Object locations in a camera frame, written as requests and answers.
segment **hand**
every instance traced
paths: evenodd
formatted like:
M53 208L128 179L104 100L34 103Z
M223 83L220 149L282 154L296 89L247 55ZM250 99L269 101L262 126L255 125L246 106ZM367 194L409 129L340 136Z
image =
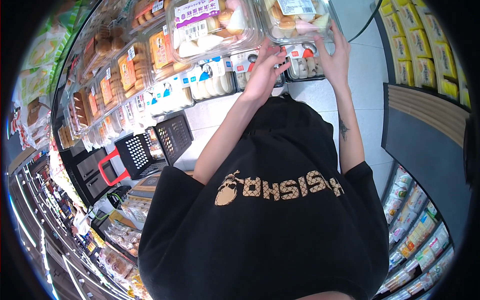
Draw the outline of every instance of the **hand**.
M320 62L324 70L325 77L335 89L348 87L348 59L350 54L350 43L347 42L332 20L333 38L335 43L335 52L328 54L324 40L320 36L315 36L315 45L320 54Z
M287 62L278 68L274 68L276 64L285 62L287 53L280 52L279 46L269 47L269 42L268 38L263 41L250 79L242 94L242 98L254 101L258 108L265 104L272 93L277 77L290 66L290 62Z

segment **red basket handle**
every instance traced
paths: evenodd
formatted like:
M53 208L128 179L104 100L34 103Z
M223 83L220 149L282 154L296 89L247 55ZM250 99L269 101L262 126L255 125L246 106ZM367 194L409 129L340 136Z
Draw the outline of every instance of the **red basket handle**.
M123 180L127 177L130 177L130 174L128 173L127 169L125 169L125 171L123 173L120 174L120 176L118 176L117 178L115 178L115 180L113 180L112 182L110 182L107 178L107 176L105 175L105 171L103 170L103 167L102 165L106 162L108 162L109 160L111 160L112 158L114 158L115 156L120 156L120 153L117 149L117 147L115 147L115 150L112 151L112 153L108 154L107 156L105 156L104 158L102 158L99 162L98 162L98 169L100 170L100 174L102 174L102 177L103 177L103 180L105 180L105 182L109 185L109 186L112 186L112 185L115 185L117 183L120 182L120 180Z

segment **tiled floor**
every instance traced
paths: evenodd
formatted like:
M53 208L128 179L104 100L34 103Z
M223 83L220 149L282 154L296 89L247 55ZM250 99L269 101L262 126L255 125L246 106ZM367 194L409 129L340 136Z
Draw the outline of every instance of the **tiled floor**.
M384 113L383 82L387 82L388 78L376 23L372 22L351 46L348 82L363 139L365 160L373 169L375 184L381 196L387 184L392 158L380 147ZM281 94L282 90L288 90L294 99L307 103L320 113L324 120L334 125L338 151L338 115L329 82L322 80L287 84L284 88L275 89L273 95ZM239 95L198 103L185 111L194 141L176 162L176 167L182 170L194 169L201 151Z

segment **arm tattoo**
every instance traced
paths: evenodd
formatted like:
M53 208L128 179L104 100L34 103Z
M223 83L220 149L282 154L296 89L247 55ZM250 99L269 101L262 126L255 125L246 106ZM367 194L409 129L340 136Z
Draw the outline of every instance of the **arm tattoo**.
M344 142L347 141L347 131L348 130L350 130L350 129L345 126L345 123L340 118L340 115L338 115L338 131L342 135Z

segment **barcode sticker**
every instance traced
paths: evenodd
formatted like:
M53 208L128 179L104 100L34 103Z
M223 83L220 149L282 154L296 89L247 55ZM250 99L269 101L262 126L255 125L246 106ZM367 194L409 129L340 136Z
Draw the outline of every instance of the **barcode sticker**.
M185 26L185 36L187 41L196 40L201 36L206 36L207 34L207 20L201 20Z
M110 79L111 74L110 74L110 68L107 69L107 74L105 75L105 80Z
M163 0L153 2L152 12L159 11L163 8Z
M278 4L284 15L316 13L311 0L278 0Z
M128 59L127 60L133 60L133 58L135 57L135 48L133 48L133 46L128 49Z

